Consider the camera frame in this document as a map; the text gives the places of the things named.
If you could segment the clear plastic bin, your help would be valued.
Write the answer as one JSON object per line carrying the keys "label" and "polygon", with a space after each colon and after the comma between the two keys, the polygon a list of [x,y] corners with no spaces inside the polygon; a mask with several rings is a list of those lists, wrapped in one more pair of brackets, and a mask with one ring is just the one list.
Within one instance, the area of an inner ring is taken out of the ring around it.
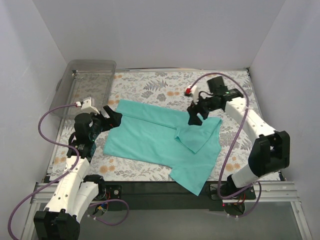
{"label": "clear plastic bin", "polygon": [[100,111],[108,104],[116,71],[113,60],[75,59],[68,63],[62,79],[58,82],[50,110],[94,99]]}

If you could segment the teal t shirt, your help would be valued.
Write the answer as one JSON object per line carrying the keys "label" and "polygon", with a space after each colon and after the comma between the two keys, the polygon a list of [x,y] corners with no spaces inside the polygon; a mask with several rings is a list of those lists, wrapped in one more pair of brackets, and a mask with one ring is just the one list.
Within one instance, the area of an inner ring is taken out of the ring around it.
{"label": "teal t shirt", "polygon": [[169,167],[170,177],[198,196],[221,152],[222,119],[189,125],[187,112],[124,99],[116,111],[121,124],[109,131],[103,153]]}

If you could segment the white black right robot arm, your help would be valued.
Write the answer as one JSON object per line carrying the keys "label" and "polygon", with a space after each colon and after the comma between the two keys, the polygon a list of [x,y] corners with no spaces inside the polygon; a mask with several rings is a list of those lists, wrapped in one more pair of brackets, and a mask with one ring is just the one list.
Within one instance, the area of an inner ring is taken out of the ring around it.
{"label": "white black right robot arm", "polygon": [[223,78],[225,74],[214,72],[207,81],[207,97],[201,96],[195,83],[189,85],[184,94],[192,97],[187,108],[189,125],[202,125],[210,112],[223,110],[239,124],[252,142],[248,163],[236,173],[227,177],[227,181],[217,184],[217,195],[222,200],[237,199],[247,188],[260,178],[278,172],[290,165],[290,136],[286,131],[277,131],[268,125],[254,110],[250,109],[249,97],[239,85],[228,89]]}

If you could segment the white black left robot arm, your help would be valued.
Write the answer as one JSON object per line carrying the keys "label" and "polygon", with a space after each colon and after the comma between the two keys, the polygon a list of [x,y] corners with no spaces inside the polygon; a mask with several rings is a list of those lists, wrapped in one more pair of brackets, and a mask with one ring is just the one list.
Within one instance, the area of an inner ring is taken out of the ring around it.
{"label": "white black left robot arm", "polygon": [[98,136],[119,127],[121,120],[122,114],[108,105],[102,111],[88,107],[74,118],[63,174],[58,177],[56,189],[44,210],[37,211],[33,218],[38,239],[76,240],[81,219],[92,201],[98,202],[94,206],[95,214],[108,210],[112,195],[103,176],[86,172],[96,151]]}

